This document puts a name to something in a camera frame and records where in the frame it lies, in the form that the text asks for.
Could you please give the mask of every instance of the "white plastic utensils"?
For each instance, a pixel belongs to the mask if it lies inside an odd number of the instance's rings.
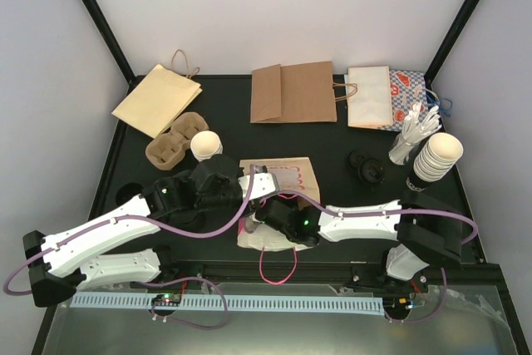
[[[388,152],[388,156],[394,164],[405,165],[410,152],[417,144],[441,128],[438,110],[438,106],[433,106],[423,121],[419,122],[421,103],[417,102],[412,105],[412,109],[408,111],[408,115],[402,123],[401,133],[397,135]]]

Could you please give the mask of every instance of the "stack of paper cups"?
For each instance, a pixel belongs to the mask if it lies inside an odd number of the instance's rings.
[[[453,135],[436,133],[416,157],[406,185],[410,190],[423,191],[449,172],[463,154],[464,147]]]
[[[222,154],[224,147],[218,135],[213,131],[202,131],[192,138],[190,149],[196,160],[203,161],[215,154]]]

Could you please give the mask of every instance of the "cardboard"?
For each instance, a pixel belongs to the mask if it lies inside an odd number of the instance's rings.
[[[185,158],[192,138],[209,126],[195,112],[185,112],[170,126],[170,132],[161,133],[146,147],[145,154],[151,164],[160,170],[171,170]]]
[[[155,66],[112,112],[127,125],[155,138],[201,93],[200,84]]]
[[[252,123],[336,122],[333,63],[254,70],[250,111]]]

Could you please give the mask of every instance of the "tan paper bag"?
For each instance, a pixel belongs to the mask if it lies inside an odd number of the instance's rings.
[[[112,112],[127,125],[155,138],[201,93],[200,84],[155,66]]]
[[[251,122],[337,120],[332,62],[260,68],[251,87]]]

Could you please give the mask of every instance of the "pink drawing on paper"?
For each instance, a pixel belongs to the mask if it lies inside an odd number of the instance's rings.
[[[269,166],[268,172],[275,175],[279,187],[285,190],[305,190],[298,166]]]

